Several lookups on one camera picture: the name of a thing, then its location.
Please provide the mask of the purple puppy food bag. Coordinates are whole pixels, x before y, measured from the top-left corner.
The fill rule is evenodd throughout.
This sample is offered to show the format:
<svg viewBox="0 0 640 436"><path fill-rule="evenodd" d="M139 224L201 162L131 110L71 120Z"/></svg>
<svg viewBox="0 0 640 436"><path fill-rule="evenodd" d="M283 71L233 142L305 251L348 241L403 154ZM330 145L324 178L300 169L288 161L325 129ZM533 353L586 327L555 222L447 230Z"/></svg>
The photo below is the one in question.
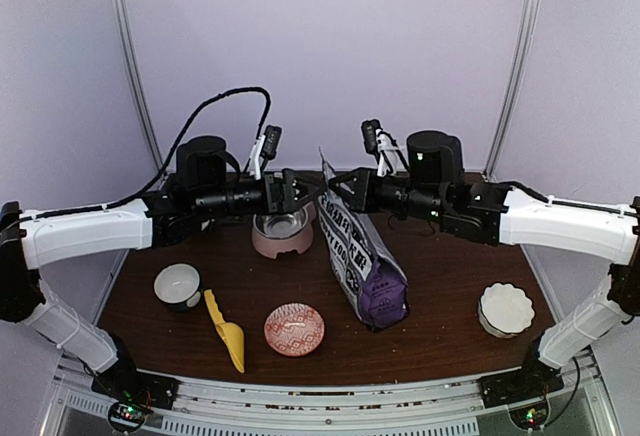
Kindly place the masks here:
<svg viewBox="0 0 640 436"><path fill-rule="evenodd" d="M348 209L330 188L318 197L317 214L331 269L359 321L381 331L404 320L408 280L369 215Z"/></svg>

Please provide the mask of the yellow plastic scoop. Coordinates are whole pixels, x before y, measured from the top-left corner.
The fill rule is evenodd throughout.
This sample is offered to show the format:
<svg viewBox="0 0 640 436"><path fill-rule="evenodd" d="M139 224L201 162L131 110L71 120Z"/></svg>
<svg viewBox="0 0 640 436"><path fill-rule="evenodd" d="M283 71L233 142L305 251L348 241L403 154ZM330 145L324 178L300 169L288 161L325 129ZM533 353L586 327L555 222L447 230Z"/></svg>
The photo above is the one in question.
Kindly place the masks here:
<svg viewBox="0 0 640 436"><path fill-rule="evenodd" d="M227 348L232 364L239 373L244 374L245 337L243 329L239 325L224 319L211 289L204 291L204 299L210 319L214 324L218 336Z"/></svg>

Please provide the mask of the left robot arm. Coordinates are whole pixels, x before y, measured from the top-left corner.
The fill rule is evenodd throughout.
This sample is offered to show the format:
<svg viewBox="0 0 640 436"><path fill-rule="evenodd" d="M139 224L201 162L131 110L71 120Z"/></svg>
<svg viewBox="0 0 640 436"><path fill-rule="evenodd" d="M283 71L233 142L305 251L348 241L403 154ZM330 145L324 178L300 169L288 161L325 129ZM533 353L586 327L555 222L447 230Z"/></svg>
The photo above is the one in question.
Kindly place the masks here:
<svg viewBox="0 0 640 436"><path fill-rule="evenodd" d="M255 165L244 174L222 138L201 136L178 146L176 170L160 188L128 202L47 212L4 204L2 320L30 326L75 355L117 397L137 398L146 387L122 340L78 315L41 281L40 268L79 256L176 245L216 219L293 213L324 190L323 183L291 169L263 171L273 156L273 144L259 138Z"/></svg>

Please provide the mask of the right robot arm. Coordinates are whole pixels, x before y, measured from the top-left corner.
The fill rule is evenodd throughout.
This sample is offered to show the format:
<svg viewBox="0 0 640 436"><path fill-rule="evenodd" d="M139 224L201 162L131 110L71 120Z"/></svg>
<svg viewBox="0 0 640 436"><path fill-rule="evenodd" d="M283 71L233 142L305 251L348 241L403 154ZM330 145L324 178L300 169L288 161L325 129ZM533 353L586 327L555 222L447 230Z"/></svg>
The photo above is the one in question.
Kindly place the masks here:
<svg viewBox="0 0 640 436"><path fill-rule="evenodd" d="M393 212L486 245L543 246L609 261L599 289L531 344L512 379L519 396L535 396L578 352L638 316L637 202L597 205L544 196L516 181L468 183L455 136L419 131L400 149L371 123L362 133L377 168L357 168L328 182L350 210Z"/></svg>

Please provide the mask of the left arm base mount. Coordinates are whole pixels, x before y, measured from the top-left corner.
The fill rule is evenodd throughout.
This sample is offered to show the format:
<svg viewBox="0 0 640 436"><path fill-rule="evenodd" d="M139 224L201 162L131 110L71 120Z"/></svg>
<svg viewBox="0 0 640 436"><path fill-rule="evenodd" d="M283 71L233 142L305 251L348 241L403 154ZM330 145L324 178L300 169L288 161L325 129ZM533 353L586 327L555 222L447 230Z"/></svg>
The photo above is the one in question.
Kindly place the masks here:
<svg viewBox="0 0 640 436"><path fill-rule="evenodd" d="M107 411L113 430L130 434L148 422L155 409L169 410L177 396L179 381L169 376L140 372L132 389L113 390L115 402Z"/></svg>

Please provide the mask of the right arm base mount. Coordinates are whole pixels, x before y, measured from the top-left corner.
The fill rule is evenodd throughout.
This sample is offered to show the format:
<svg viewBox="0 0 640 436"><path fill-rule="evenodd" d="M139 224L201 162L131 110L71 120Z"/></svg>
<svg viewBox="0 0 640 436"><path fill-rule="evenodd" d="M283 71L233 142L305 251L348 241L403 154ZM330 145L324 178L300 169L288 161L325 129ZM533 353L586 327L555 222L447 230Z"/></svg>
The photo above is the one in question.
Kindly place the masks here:
<svg viewBox="0 0 640 436"><path fill-rule="evenodd" d="M528 434L543 432L559 420L575 399L582 382L577 371L570 396L559 410L553 410L549 396L565 388L557 370L517 370L481 377L478 385L486 409L506 406L511 423Z"/></svg>

